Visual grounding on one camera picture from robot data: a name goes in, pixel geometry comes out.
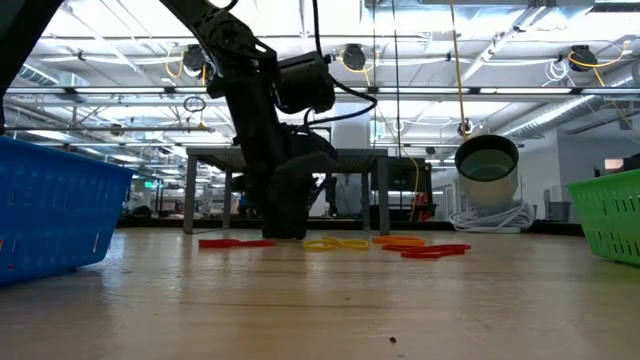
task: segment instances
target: red plastic piece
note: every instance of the red plastic piece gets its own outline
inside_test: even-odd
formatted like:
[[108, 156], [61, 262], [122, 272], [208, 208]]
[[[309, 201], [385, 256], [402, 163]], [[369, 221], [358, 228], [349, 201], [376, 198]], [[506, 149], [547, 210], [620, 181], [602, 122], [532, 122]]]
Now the red plastic piece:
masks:
[[204, 249], [221, 249], [238, 246], [240, 240], [218, 239], [218, 240], [198, 240], [198, 245]]
[[408, 259], [439, 259], [443, 256], [464, 255], [469, 249], [471, 249], [470, 245], [462, 244], [433, 245], [400, 250], [402, 251], [400, 256]]
[[417, 252], [417, 251], [403, 251], [400, 256], [407, 259], [439, 259], [443, 256], [451, 255], [464, 255], [465, 250], [450, 250], [439, 252]]
[[275, 246], [276, 243], [269, 240], [256, 240], [256, 241], [241, 241], [236, 244], [236, 246], [245, 246], [245, 247], [268, 247]]
[[387, 251], [408, 251], [408, 250], [416, 250], [416, 249], [424, 249], [424, 246], [385, 245], [385, 246], [382, 247], [382, 250], [387, 250]]

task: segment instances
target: wall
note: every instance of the wall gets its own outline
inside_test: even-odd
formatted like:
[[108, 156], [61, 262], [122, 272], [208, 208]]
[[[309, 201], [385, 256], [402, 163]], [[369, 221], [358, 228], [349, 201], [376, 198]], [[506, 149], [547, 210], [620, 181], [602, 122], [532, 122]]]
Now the wall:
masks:
[[518, 163], [520, 186], [514, 198], [536, 206], [536, 218], [544, 219], [544, 191], [550, 190], [551, 201], [562, 200], [557, 132], [549, 131], [543, 139], [528, 140], [524, 144]]
[[[594, 177], [594, 167], [604, 170], [604, 159], [624, 158], [640, 153], [640, 145], [625, 138], [589, 138], [564, 136], [558, 138], [562, 201], [573, 202], [567, 186]], [[571, 206], [569, 222], [577, 223], [576, 209]]]

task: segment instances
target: gray table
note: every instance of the gray table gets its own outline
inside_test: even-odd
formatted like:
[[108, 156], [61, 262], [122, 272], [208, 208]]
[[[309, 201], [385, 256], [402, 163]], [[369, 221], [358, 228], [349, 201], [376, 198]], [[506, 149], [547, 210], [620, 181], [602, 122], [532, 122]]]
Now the gray table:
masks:
[[[225, 172], [224, 212], [222, 227], [229, 228], [231, 222], [231, 179], [232, 174], [242, 172], [245, 167], [240, 148], [190, 147], [187, 165], [187, 188], [185, 191], [183, 230], [193, 233], [193, 214], [196, 198], [196, 176], [198, 161], [215, 166]], [[338, 149], [339, 160], [328, 168], [318, 168], [317, 173], [361, 174], [362, 176], [362, 220], [365, 230], [370, 230], [369, 173], [378, 172], [380, 235], [389, 235], [389, 184], [388, 152], [386, 149]]]

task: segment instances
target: orange ring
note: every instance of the orange ring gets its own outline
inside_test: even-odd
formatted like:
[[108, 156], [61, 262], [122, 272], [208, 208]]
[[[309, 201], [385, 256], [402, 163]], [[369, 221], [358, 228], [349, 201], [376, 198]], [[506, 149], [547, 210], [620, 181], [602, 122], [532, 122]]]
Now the orange ring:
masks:
[[375, 236], [373, 243], [380, 245], [424, 246], [424, 239], [413, 236]]

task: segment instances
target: yellow plastic piece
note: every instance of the yellow plastic piece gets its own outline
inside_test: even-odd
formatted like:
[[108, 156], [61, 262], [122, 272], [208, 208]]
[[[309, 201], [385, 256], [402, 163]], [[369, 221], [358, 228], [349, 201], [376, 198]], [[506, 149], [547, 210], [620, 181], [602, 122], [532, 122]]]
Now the yellow plastic piece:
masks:
[[379, 245], [424, 246], [425, 241], [413, 236], [376, 236], [373, 238], [373, 243]]
[[303, 243], [304, 249], [308, 251], [327, 251], [345, 247], [355, 250], [369, 250], [367, 240], [338, 240], [334, 237], [325, 236], [320, 240], [309, 240]]

